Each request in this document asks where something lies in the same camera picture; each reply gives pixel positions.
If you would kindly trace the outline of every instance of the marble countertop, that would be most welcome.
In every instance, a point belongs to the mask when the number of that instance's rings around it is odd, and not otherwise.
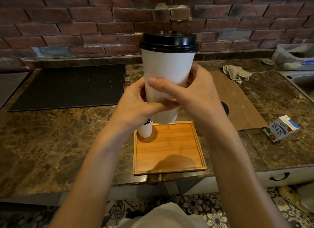
[[[253,73],[240,85],[267,123],[289,115],[301,129],[272,143],[261,129],[239,131],[256,171],[314,164],[314,110],[278,72],[261,59],[201,61],[209,71],[231,64]],[[0,198],[70,190],[94,138],[107,123],[115,106],[61,110],[7,112],[33,80],[34,72],[0,110]],[[127,65],[125,87],[143,75],[142,65]],[[180,109],[177,121],[191,120]],[[134,176],[133,134],[118,158],[113,186],[173,181],[213,176],[209,146],[198,132],[207,170],[199,172]]]

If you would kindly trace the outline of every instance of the black drawer handle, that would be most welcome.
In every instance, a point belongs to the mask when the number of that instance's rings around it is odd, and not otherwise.
[[[289,177],[290,173],[287,172],[287,173],[284,173],[284,177],[282,179],[279,179],[279,180],[276,180],[274,177],[270,177],[269,179],[270,180],[273,180],[273,181],[282,181],[282,180],[285,180],[287,177]]]

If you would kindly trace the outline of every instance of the stainless steel sink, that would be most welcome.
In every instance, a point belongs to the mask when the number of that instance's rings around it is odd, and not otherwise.
[[[314,71],[279,72],[303,95],[314,102]]]

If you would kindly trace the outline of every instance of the wooden tray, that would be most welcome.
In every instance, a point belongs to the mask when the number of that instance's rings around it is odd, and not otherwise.
[[[206,163],[193,121],[153,123],[148,138],[134,132],[133,174],[205,170]]]
[[[238,84],[221,70],[211,71],[221,101],[229,107],[228,118],[236,130],[267,127],[268,124]]]

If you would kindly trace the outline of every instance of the white milk box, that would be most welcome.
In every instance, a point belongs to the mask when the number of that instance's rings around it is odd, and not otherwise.
[[[298,129],[300,129],[300,126],[290,119],[289,116],[284,115],[263,129],[263,131],[273,142],[275,142],[291,135]]]

